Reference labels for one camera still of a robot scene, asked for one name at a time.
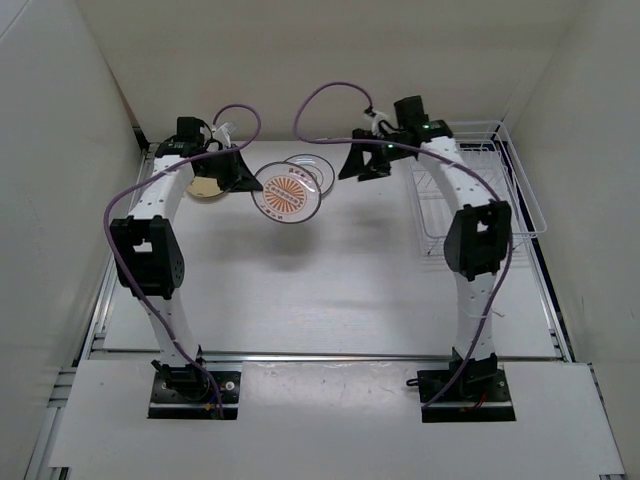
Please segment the green rimmed white plate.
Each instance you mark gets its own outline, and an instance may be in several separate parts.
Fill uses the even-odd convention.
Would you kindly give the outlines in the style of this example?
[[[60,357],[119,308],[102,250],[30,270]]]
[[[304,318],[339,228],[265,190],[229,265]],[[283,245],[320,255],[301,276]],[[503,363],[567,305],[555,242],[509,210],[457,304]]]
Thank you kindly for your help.
[[[335,184],[336,173],[328,160],[316,154],[298,154],[285,160],[286,163],[297,165],[312,174],[320,187],[323,198],[328,196]]]

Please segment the beige plate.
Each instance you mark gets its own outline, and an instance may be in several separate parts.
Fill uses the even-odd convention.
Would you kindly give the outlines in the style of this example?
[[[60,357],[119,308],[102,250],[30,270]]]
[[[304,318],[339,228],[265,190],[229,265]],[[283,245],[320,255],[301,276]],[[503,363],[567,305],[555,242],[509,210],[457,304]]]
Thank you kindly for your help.
[[[190,197],[198,201],[213,201],[226,194],[216,179],[195,176],[186,189]]]

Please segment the orange sunburst plate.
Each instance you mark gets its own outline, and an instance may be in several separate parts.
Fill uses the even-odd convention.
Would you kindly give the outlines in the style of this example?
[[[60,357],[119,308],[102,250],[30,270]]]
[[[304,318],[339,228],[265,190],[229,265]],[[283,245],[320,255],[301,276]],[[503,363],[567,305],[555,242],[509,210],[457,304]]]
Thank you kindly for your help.
[[[256,208],[281,224],[300,224],[314,217],[322,202],[318,181],[305,168],[273,162],[261,167],[255,178],[261,191],[251,193]]]

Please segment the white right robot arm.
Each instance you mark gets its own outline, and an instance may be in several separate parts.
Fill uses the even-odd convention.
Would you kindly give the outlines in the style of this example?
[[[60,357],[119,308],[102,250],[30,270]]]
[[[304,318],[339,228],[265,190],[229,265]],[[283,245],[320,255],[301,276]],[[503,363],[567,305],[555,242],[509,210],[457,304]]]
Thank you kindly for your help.
[[[429,173],[452,220],[443,242],[447,266],[457,288],[458,329],[453,347],[457,361],[490,361],[495,356],[491,330],[494,285],[511,236],[510,204],[465,163],[454,135],[443,120],[431,120],[419,96],[394,104],[398,125],[368,107],[368,130],[355,129],[338,178],[374,180],[391,174],[391,163],[413,157]]]

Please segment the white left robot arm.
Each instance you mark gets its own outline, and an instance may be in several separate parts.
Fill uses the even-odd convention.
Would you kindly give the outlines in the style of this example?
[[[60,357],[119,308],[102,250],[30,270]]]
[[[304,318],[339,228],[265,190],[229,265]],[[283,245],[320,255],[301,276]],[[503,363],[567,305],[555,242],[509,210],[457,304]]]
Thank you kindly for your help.
[[[136,188],[136,204],[125,217],[107,220],[119,281],[144,308],[160,348],[152,363],[156,373],[167,388],[192,402],[216,396],[217,386],[203,366],[182,306],[186,265],[172,222],[196,177],[213,180],[225,193],[261,191],[231,140],[234,130],[231,122],[208,125],[196,117],[178,118],[175,134],[156,150],[150,178]]]

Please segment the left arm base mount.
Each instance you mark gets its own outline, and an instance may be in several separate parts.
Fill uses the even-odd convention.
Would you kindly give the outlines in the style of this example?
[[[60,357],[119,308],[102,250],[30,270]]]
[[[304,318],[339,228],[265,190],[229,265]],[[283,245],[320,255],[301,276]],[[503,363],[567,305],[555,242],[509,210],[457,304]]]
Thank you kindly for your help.
[[[192,365],[177,368],[151,362],[155,374],[147,417],[171,420],[236,420],[242,373],[208,370]]]

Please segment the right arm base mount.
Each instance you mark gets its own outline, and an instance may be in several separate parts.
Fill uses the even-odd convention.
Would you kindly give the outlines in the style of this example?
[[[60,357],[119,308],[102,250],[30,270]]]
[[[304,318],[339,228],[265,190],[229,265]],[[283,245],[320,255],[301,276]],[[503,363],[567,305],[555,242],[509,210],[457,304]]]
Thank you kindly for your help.
[[[495,354],[469,360],[456,381],[440,394],[462,362],[455,353],[446,369],[419,370],[406,381],[407,387],[418,389],[422,422],[515,422],[508,381]]]

